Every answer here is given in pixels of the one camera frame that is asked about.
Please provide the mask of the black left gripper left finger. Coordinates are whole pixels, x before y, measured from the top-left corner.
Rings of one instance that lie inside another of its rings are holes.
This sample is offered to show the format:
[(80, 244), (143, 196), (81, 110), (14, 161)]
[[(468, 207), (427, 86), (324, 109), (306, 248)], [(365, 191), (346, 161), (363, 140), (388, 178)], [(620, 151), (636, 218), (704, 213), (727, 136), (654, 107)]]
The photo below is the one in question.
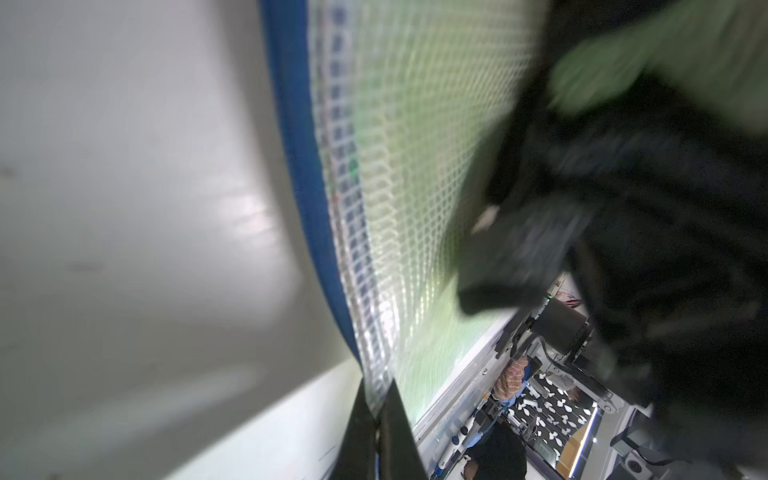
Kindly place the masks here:
[(330, 480), (376, 478), (377, 423), (366, 401), (361, 381)]

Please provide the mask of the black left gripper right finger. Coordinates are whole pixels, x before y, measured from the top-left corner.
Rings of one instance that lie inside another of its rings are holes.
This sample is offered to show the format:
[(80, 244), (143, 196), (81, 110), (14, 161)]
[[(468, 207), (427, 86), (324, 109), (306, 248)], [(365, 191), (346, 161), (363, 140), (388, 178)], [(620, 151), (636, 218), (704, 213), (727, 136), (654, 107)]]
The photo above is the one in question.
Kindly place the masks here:
[(378, 431), (380, 479), (428, 479), (395, 381), (379, 412)]

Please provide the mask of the green and grey cleaning cloth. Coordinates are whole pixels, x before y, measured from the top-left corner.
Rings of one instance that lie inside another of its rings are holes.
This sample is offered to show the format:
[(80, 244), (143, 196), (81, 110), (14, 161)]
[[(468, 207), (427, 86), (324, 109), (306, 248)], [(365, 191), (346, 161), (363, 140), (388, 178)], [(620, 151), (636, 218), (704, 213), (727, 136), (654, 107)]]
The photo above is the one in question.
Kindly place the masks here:
[(767, 190), (763, 1), (560, 1), (460, 254), (475, 314), (537, 302), (569, 270), (562, 219), (538, 220), (537, 182), (627, 179), (691, 192)]

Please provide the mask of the light green document bag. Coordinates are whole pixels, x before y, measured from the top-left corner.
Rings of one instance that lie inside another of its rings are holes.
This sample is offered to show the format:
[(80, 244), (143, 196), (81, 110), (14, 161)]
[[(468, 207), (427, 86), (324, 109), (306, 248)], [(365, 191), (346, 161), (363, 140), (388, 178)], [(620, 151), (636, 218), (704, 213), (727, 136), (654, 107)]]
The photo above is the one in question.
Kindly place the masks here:
[(266, 49), (304, 235), (372, 407), (419, 420), (501, 312), (464, 315), (458, 253), (545, 1), (264, 1)]

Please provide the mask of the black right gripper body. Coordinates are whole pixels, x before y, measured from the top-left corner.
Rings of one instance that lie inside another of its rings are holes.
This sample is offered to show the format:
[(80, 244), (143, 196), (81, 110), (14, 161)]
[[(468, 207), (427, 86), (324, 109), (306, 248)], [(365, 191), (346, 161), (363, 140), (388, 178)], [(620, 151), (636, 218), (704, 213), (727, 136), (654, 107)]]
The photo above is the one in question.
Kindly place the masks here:
[(627, 179), (535, 183), (615, 357), (608, 383), (653, 410), (667, 451), (767, 464), (767, 190)]

